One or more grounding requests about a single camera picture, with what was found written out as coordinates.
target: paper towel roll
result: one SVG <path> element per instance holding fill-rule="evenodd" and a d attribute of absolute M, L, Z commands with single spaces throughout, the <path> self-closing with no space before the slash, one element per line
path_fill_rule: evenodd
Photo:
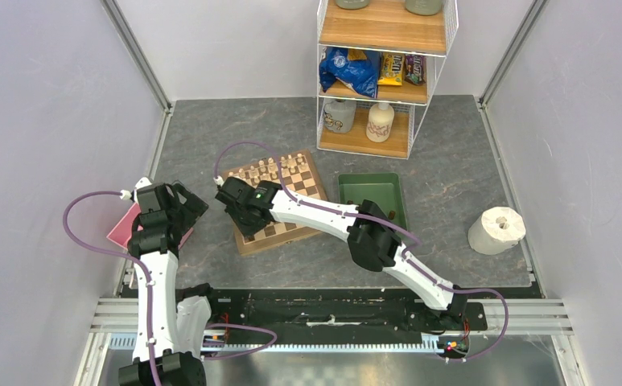
<path fill-rule="evenodd" d="M 524 220 L 511 207 L 492 207 L 469 228 L 469 246 L 484 255 L 496 255 L 526 236 Z"/>

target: green tray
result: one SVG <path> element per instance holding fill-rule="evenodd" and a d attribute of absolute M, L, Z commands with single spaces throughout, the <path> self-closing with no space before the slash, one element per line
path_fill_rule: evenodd
<path fill-rule="evenodd" d="M 391 222 L 408 229 L 401 180 L 396 173 L 349 173 L 339 175 L 338 180 L 340 203 L 353 201 L 354 204 L 360 204 L 364 199 L 369 199 L 379 205 L 387 216 L 395 211 L 396 216 Z"/>

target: white wall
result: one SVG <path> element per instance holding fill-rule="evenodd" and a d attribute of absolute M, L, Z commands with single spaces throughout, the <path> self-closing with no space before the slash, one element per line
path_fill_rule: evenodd
<path fill-rule="evenodd" d="M 533 0 L 458 0 L 459 29 L 437 95 L 481 97 Z"/>
<path fill-rule="evenodd" d="M 98 1 L 0 1 L 0 385 L 72 384 L 116 258 L 87 253 L 62 211 L 88 191 L 132 187 L 161 112 Z M 72 213 L 104 238 L 127 205 Z"/>
<path fill-rule="evenodd" d="M 118 2 L 172 100 L 315 95 L 319 0 Z M 459 0 L 437 93 L 480 96 L 530 3 Z"/>
<path fill-rule="evenodd" d="M 622 385 L 622 2 L 549 2 L 491 103 L 543 283 Z"/>

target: chess board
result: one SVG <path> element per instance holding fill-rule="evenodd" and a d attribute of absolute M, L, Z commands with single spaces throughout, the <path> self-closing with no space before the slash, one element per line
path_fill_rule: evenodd
<path fill-rule="evenodd" d="M 280 183 L 280 178 L 282 178 L 282 183 L 291 191 L 295 191 L 300 195 L 327 200 L 323 183 L 320 181 L 313 158 L 308 150 L 285 154 L 280 158 L 280 162 L 282 170 L 278 170 L 278 166 L 272 158 L 263 158 L 249 165 L 226 170 L 221 176 L 223 179 L 238 177 L 253 187 L 257 186 L 262 180 Z M 320 233 L 320 231 L 313 228 L 298 226 L 297 224 L 271 223 L 255 235 L 244 237 L 240 230 L 237 229 L 237 226 L 233 224 L 233 227 L 235 229 L 237 250 L 242 256 Z"/>

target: gray countertop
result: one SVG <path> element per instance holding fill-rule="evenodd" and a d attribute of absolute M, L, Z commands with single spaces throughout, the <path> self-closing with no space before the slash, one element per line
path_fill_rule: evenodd
<path fill-rule="evenodd" d="M 229 143 L 255 139 L 279 154 L 309 149 L 327 197 L 337 201 L 337 177 L 349 172 L 397 172 L 410 230 L 423 246 L 415 255 L 461 286 L 527 286 L 525 258 L 516 247 L 496 256 L 474 252 L 467 230 L 487 208 L 507 200 L 476 103 L 471 96 L 437 96 L 408 160 L 318 150 L 315 98 L 179 101 L 155 179 L 179 179 L 210 208 L 180 250 L 176 287 L 209 282 L 217 288 L 399 287 L 385 273 L 353 263 L 348 247 L 322 234 L 242 257 L 233 224 L 213 197 L 212 168 Z M 220 168 L 268 157 L 256 146 L 227 153 Z"/>

